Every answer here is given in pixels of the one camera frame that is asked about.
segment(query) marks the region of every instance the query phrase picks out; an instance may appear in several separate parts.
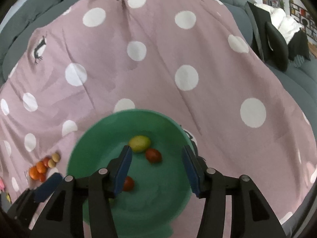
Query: black pillow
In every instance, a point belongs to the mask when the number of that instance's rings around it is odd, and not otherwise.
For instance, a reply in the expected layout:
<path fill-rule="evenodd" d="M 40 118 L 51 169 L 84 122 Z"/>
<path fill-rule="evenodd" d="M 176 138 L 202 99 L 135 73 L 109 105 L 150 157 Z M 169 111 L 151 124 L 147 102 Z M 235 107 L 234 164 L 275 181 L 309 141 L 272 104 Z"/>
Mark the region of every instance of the black pillow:
<path fill-rule="evenodd" d="M 267 39 L 273 51 L 273 60 L 280 71 L 286 71 L 288 66 L 288 47 L 282 34 L 271 22 L 265 23 Z"/>
<path fill-rule="evenodd" d="M 300 30 L 295 33 L 291 41 L 288 43 L 288 57 L 294 61 L 296 55 L 301 55 L 310 61 L 308 38 L 304 31 Z"/>
<path fill-rule="evenodd" d="M 270 59 L 271 49 L 268 45 L 267 41 L 267 34 L 265 30 L 265 23 L 271 22 L 271 15 L 269 12 L 265 11 L 264 9 L 261 9 L 259 7 L 256 7 L 254 4 L 248 2 L 249 8 L 254 16 L 257 28 L 258 28 L 258 34 L 260 36 L 261 44 L 258 44 L 259 49 L 262 47 L 263 51 L 263 59 L 264 61 L 268 61 Z"/>

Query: polka dot fabric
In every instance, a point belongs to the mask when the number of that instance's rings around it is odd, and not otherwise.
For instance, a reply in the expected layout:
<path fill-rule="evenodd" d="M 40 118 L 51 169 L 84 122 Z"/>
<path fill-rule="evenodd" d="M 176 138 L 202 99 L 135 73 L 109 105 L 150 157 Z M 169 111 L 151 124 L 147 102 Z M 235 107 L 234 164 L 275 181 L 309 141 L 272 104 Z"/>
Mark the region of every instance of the polka dot fabric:
<path fill-rule="evenodd" d="M 174 119 L 224 175 L 250 175 L 281 223 L 317 177 L 308 119 L 218 0 L 80 0 L 32 34 L 0 106 L 12 200 L 34 185 L 32 165 L 59 151 L 50 174 L 65 175 L 83 133 L 132 108 Z M 195 237 L 202 209 L 191 198 L 172 237 Z"/>

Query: red tomato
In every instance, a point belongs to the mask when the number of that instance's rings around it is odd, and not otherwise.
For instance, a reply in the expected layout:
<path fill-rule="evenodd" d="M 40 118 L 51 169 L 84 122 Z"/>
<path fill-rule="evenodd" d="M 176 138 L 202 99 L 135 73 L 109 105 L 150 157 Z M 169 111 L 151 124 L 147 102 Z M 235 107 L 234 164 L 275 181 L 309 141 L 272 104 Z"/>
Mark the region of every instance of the red tomato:
<path fill-rule="evenodd" d="M 130 176 L 127 176 L 123 184 L 123 191 L 131 191 L 133 188 L 134 180 Z"/>
<path fill-rule="evenodd" d="M 49 160 L 50 160 L 50 158 L 49 158 L 48 156 L 45 157 L 45 158 L 42 160 L 42 162 L 43 162 L 43 164 L 45 165 L 46 168 L 49 167 Z"/>
<path fill-rule="evenodd" d="M 45 182 L 45 180 L 46 180 L 45 174 L 40 174 L 39 180 L 40 180 L 40 182 Z"/>
<path fill-rule="evenodd" d="M 157 149 L 148 149 L 145 151 L 145 157 L 151 164 L 162 161 L 162 155 Z"/>

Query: lemon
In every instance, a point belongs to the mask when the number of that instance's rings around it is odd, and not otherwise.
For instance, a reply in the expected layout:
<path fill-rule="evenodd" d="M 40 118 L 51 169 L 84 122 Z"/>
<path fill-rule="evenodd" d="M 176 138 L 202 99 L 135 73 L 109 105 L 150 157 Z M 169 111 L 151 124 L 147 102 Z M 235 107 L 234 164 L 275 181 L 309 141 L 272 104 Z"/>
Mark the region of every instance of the lemon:
<path fill-rule="evenodd" d="M 147 150 L 151 145 L 151 140 L 146 136 L 135 136 L 129 141 L 129 146 L 135 153 L 140 153 Z"/>

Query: silver screw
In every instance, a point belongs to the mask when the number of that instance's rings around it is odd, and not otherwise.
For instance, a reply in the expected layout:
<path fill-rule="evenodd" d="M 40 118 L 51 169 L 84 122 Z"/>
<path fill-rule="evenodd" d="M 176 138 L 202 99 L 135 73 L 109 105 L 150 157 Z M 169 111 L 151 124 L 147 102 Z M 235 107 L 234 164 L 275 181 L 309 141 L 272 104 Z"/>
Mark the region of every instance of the silver screw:
<path fill-rule="evenodd" d="M 213 174 L 216 173 L 216 170 L 215 170 L 214 168 L 208 168 L 208 169 L 207 169 L 207 173 L 213 175 Z"/>
<path fill-rule="evenodd" d="M 248 177 L 247 175 L 241 176 L 241 179 L 242 179 L 243 181 L 250 181 L 250 177 Z"/>
<path fill-rule="evenodd" d="M 105 175 L 106 173 L 108 173 L 108 169 L 107 168 L 101 168 L 101 169 L 99 169 L 98 173 L 101 174 L 101 175 Z"/>
<path fill-rule="evenodd" d="M 65 181 L 72 181 L 73 180 L 73 177 L 72 176 L 66 176 L 65 177 Z"/>

